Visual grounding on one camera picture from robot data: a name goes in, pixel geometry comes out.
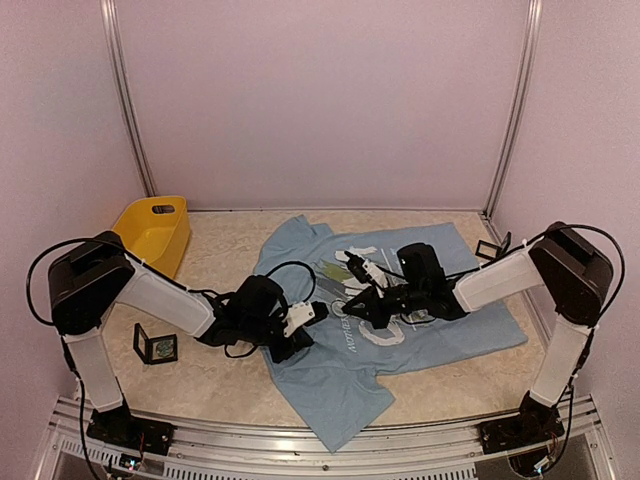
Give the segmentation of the round blue brooch badge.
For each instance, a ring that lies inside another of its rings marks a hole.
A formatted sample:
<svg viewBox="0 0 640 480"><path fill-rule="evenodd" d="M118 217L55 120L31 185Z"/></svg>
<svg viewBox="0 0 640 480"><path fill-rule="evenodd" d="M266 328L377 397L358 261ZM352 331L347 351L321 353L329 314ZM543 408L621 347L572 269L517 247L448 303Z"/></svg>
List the round blue brooch badge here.
<svg viewBox="0 0 640 480"><path fill-rule="evenodd" d="M346 303L344 301L341 301L341 300L333 301L330 305L332 314L338 318L348 317L349 314L344 311L345 305Z"/></svg>

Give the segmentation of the light blue printed t-shirt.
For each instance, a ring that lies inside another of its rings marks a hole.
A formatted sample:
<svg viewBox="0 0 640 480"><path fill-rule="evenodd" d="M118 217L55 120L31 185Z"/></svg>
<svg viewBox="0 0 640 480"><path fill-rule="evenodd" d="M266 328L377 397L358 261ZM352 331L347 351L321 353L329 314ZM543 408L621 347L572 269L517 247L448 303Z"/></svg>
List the light blue printed t-shirt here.
<svg viewBox="0 0 640 480"><path fill-rule="evenodd" d="M395 401L377 381L519 346L528 338L507 307L494 303L455 321L425 312L395 315L385 329L354 316L338 318L331 303L362 289L346 267L346 251L392 271L397 252L413 243L435 248L445 270L476 266L451 223L337 234L303 215L281 224L263 244L255 273L271 272L286 295L325 302L328 317L308 328L314 344L279 364L267 362L277 389L331 453L346 445Z"/></svg>

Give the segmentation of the yellow plastic basket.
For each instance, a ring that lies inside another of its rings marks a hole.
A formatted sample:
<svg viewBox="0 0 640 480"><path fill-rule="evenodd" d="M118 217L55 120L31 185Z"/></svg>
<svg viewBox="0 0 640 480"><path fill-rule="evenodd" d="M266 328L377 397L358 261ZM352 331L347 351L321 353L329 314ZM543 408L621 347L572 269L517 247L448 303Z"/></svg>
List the yellow plastic basket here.
<svg viewBox="0 0 640 480"><path fill-rule="evenodd" d="M113 231L134 255L174 278L191 236L187 201L181 196L136 200L120 215Z"/></svg>

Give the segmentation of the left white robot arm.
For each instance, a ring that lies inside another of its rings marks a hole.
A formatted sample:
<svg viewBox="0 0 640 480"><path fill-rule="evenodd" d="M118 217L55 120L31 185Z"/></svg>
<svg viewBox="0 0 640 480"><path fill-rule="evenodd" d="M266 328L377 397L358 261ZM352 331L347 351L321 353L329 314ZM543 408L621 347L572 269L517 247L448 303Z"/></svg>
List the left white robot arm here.
<svg viewBox="0 0 640 480"><path fill-rule="evenodd" d="M140 424L123 409L124 393L102 336L102 320L114 305L151 315L207 346L264 347L275 363L312 346L306 327L328 315L327 305L311 298L289 303L268 275L251 275L225 294L190 289L126 250L113 231L65 245L68 252L47 272L51 321L85 393L102 413L102 430L121 445L133 443Z"/></svg>

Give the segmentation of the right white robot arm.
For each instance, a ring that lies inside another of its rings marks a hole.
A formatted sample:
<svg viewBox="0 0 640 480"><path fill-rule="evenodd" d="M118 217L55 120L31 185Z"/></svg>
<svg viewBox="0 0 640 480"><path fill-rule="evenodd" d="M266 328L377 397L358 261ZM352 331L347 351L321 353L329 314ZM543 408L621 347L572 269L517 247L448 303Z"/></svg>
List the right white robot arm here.
<svg viewBox="0 0 640 480"><path fill-rule="evenodd" d="M525 396L533 405L511 423L512 436L531 444L549 429L546 409L557 405L581 369L596 327L621 287L623 266L613 265L583 235L598 231L556 222L518 246L501 245L487 263L455 274L444 271L433 246L410 244L397 253L402 281L391 286L382 281L384 270L349 253L347 267L366 287L342 310L383 329L395 315L424 311L456 321L513 295L544 290L554 303L556 324Z"/></svg>

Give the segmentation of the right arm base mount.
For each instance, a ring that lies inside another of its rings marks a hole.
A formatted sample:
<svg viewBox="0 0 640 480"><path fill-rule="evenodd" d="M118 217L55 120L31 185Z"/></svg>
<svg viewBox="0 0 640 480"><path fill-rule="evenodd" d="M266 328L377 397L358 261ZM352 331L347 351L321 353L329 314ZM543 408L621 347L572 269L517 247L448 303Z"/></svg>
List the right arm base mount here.
<svg viewBox="0 0 640 480"><path fill-rule="evenodd" d="M520 478L542 479L554 468L568 446L572 427L573 390L570 390L569 418L564 424L558 406L544 405L527 392L511 416L481 422L479 441L484 455L507 453L507 461Z"/></svg>

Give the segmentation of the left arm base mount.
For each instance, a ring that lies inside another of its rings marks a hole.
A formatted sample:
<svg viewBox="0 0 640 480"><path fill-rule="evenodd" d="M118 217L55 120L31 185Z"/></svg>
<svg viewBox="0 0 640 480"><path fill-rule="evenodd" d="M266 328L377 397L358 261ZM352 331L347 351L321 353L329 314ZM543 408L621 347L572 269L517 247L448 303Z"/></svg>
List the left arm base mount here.
<svg viewBox="0 0 640 480"><path fill-rule="evenodd" d="M133 415L126 402L104 412L94 409L87 427L91 439L161 456L168 455L174 432L171 423Z"/></svg>

